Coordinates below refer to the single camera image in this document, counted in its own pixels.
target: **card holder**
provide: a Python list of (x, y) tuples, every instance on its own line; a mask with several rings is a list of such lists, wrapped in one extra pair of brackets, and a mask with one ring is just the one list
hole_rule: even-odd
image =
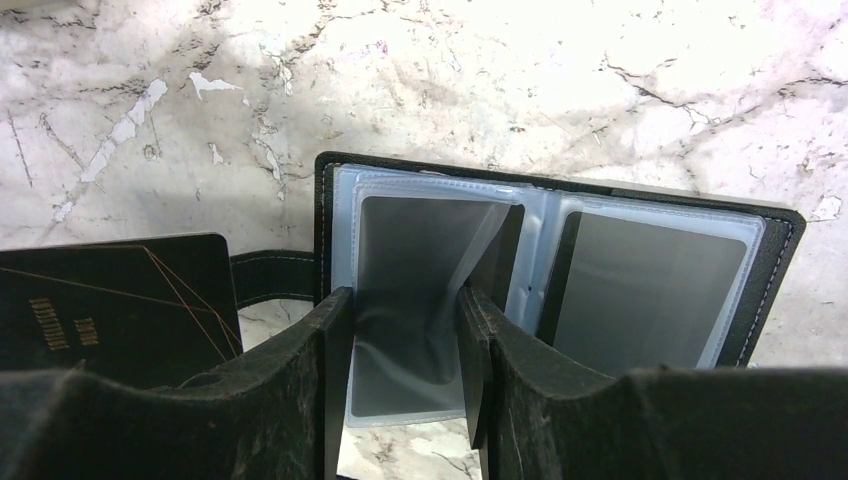
[[(503, 260), (476, 269), (469, 281), (479, 286), (499, 276), (501, 286), (509, 284), (498, 305), (507, 318), (608, 375), (660, 364), (745, 365), (805, 227), (796, 212), (771, 205), (329, 152), (316, 160), (316, 300), (341, 285), (339, 259), (356, 255), (337, 247), (351, 234), (358, 182), (396, 189), (396, 198), (503, 190), (514, 205), (516, 195), (532, 197), (529, 207), (523, 204), (518, 252), (506, 256), (514, 258), (509, 281), (503, 281), (509, 263)], [(534, 242), (528, 232), (535, 232)], [(522, 250), (528, 244), (532, 249)], [(410, 246), (400, 253), (425, 251)], [(528, 264), (535, 277), (516, 275)], [(348, 278), (357, 275), (356, 264), (350, 265)], [(522, 295), (535, 296), (538, 309), (528, 309)], [(395, 340), (399, 352), (420, 341)], [(367, 390), (351, 378), (349, 392)], [(407, 408), (412, 403), (398, 401), (383, 416), (388, 405), (376, 406), (353, 422), (349, 412), (348, 423), (411, 423), (445, 413)]]

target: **gold line pattern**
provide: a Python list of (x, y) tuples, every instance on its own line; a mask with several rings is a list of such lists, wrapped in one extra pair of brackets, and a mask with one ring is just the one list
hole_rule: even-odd
[[(224, 361), (227, 361), (227, 358), (221, 352), (220, 348), (218, 348), (218, 345), (215, 343), (215, 341), (212, 339), (212, 337), (209, 335), (209, 333), (203, 327), (200, 320), (195, 316), (194, 311), (199, 311), (199, 312), (203, 312), (203, 313), (212, 313), (213, 315), (215, 315), (215, 318), (218, 321), (218, 325), (221, 327), (221, 331), (224, 334), (224, 338), (227, 339), (227, 343), (229, 344), (230, 350), (233, 353), (233, 358), (235, 358), (238, 355), (236, 353), (235, 347), (233, 346), (232, 342), (230, 341), (230, 336), (232, 336), (232, 338), (235, 339), (236, 342), (238, 342), (239, 345), (241, 345), (241, 341), (239, 340), (239, 337), (235, 333), (233, 333), (233, 331), (230, 329), (229, 325), (227, 325), (226, 322), (224, 322), (221, 315), (214, 308), (212, 308), (212, 306), (209, 305), (209, 303), (206, 300), (204, 300), (203, 297), (198, 295), (197, 292), (195, 292), (191, 287), (189, 287), (188, 284), (182, 278), (180, 278), (179, 275), (177, 275), (170, 267), (168, 267), (167, 264), (165, 264), (165, 262), (160, 260), (159, 257), (157, 257), (153, 252), (151, 252), (150, 249), (147, 246), (145, 246), (145, 245), (85, 245), (85, 246), (58, 247), (58, 249), (67, 249), (67, 250), (112, 250), (112, 249), (114, 249), (114, 250), (119, 250), (119, 249), (142, 250), (144, 253), (147, 254), (148, 259), (153, 263), (153, 265), (156, 267), (156, 269), (159, 270), (159, 273), (162, 275), (162, 277), (165, 279), (165, 281), (171, 287), (171, 290), (174, 292), (174, 294), (177, 296), (177, 298), (180, 299), (180, 303), (170, 302), (170, 301), (167, 301), (167, 300), (161, 300), (161, 299), (157, 299), (157, 298), (146, 297), (146, 296), (137, 295), (137, 294), (134, 294), (134, 293), (123, 292), (123, 291), (120, 291), (120, 290), (113, 290), (113, 289), (109, 289), (109, 288), (98, 287), (98, 286), (95, 286), (95, 285), (87, 285), (87, 284), (84, 284), (84, 283), (74, 282), (74, 281), (71, 281), (71, 280), (64, 280), (64, 279), (61, 279), (61, 278), (50, 277), (50, 276), (47, 276), (47, 275), (39, 275), (39, 274), (35, 274), (35, 273), (24, 272), (24, 271), (20, 271), (20, 270), (14, 270), (14, 269), (11, 269), (11, 268), (0, 267), (0, 271), (5, 271), (5, 272), (17, 274), (17, 275), (24, 275), (24, 276), (39, 278), (39, 279), (42, 279), (42, 280), (49, 280), (49, 281), (53, 281), (53, 282), (64, 283), (64, 284), (68, 284), (68, 285), (74, 285), (74, 286), (82, 287), (82, 288), (89, 288), (89, 289), (92, 289), (92, 290), (97, 290), (97, 291), (102, 291), (102, 292), (107, 292), (107, 293), (113, 293), (113, 294), (116, 294), (116, 295), (123, 295), (123, 296), (127, 296), (127, 297), (138, 298), (138, 299), (141, 299), (141, 300), (147, 300), (147, 301), (150, 301), (150, 302), (156, 302), (156, 303), (166, 304), (166, 305), (175, 306), (175, 307), (182, 307), (192, 317), (192, 319), (194, 319), (197, 326), (200, 328), (200, 330), (203, 332), (203, 334), (209, 340), (209, 343), (212, 344), (212, 347), (215, 349), (215, 351), (218, 352), (218, 355), (221, 356), (221, 359), (223, 359)], [(171, 275), (173, 275), (177, 279), (177, 281), (179, 281), (186, 289), (188, 289), (191, 292), (192, 295), (194, 295), (198, 300), (200, 300), (207, 308), (189, 306), (185, 302), (183, 297), (180, 295), (179, 291), (174, 286), (173, 282), (171, 282), (170, 278), (168, 278), (168, 275), (165, 273), (164, 270), (162, 270), (163, 267)]]

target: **black leather card holder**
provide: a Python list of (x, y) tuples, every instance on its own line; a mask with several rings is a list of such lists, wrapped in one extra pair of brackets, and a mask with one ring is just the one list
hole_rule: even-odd
[[(315, 275), (313, 281), (316, 302), (330, 293), (331, 246), (333, 238), (332, 219), (334, 211), (333, 181), (336, 168), (346, 164), (378, 167), (399, 172), (429, 172), (492, 183), (532, 185), (540, 189), (560, 191), (566, 194), (638, 200), (659, 206), (693, 207), (702, 211), (737, 213), (759, 217), (762, 220), (759, 245), (755, 250), (753, 260), (750, 262), (744, 285), (740, 289), (738, 302), (732, 315), (732, 321), (727, 327), (720, 344), (715, 362), (719, 366), (744, 366), (748, 363), (768, 316), (768, 312), (786, 274), (789, 262), (805, 228), (805, 221), (797, 212), (777, 205), (754, 203), (748, 200), (637, 185), (580, 183), (504, 172), (410, 162), (391, 158), (326, 152), (319, 155), (315, 162)], [(584, 221), (578, 223), (578, 226), (575, 226), (573, 223), (570, 225), (567, 223), (564, 229), (581, 229), (581, 232), (586, 234), (584, 238), (590, 238), (587, 232), (591, 233), (591, 228), (595, 227), (592, 227), (591, 223), (587, 224)], [(564, 241), (561, 242), (560, 254), (557, 256), (557, 262), (555, 262), (551, 273), (552, 295), (546, 298), (546, 313), (543, 314), (542, 321), (540, 321), (540, 331), (538, 332), (538, 336), (541, 339), (551, 344), (553, 344), (557, 326), (556, 321), (553, 321), (553, 325), (551, 325), (550, 319), (559, 315), (560, 309), (557, 307), (557, 304), (562, 303), (562, 295), (565, 290), (563, 284), (566, 284), (569, 278), (573, 278), (569, 274), (571, 261), (568, 258), (564, 258), (561, 252), (563, 246), (567, 248), (567, 233), (564, 231), (566, 235), (563, 237)], [(673, 245), (675, 240), (674, 238), (669, 238), (668, 241)], [(723, 249), (721, 250), (723, 252), (730, 252), (727, 255), (738, 255), (738, 248), (734, 245), (730, 243), (727, 245), (713, 245), (714, 243), (707, 242), (704, 248), (709, 250), (715, 247)], [(683, 251), (680, 255), (692, 254), (691, 252), (686, 253)], [(724, 275), (720, 271), (716, 271), (717, 273), (715, 275), (719, 277)], [(481, 278), (487, 277), (492, 273), (487, 272)], [(494, 298), (495, 295), (492, 292), (488, 291), (486, 293)], [(679, 314), (681, 317), (687, 316), (686, 311), (681, 311)], [(549, 318), (547, 324), (544, 321), (545, 315)]]

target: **gray card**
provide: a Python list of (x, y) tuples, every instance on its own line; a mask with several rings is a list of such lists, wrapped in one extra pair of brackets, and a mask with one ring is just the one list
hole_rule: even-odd
[(466, 200), (362, 201), (352, 415), (464, 408), (454, 302), (509, 208)]
[(554, 347), (607, 375), (694, 368), (747, 247), (738, 240), (574, 212)]

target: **black leather cover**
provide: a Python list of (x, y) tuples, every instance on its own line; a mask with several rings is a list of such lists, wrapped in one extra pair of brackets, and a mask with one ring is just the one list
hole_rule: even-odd
[(698, 207), (756, 215), (765, 229), (753, 266), (742, 291), (717, 365), (746, 365), (774, 302), (789, 261), (804, 232), (803, 217), (792, 210), (763, 203), (742, 203), (717, 196), (696, 195), (642, 186), (597, 185), (567, 180), (408, 162), (349, 153), (325, 152), (315, 161), (315, 301), (330, 293), (334, 169), (351, 163), (409, 172), (429, 171), (456, 177), (531, 184), (545, 189), (646, 200), (668, 205)]
[(176, 386), (242, 353), (217, 234), (0, 252), (0, 370)]
[(311, 252), (260, 250), (232, 257), (239, 309), (272, 299), (313, 300)]

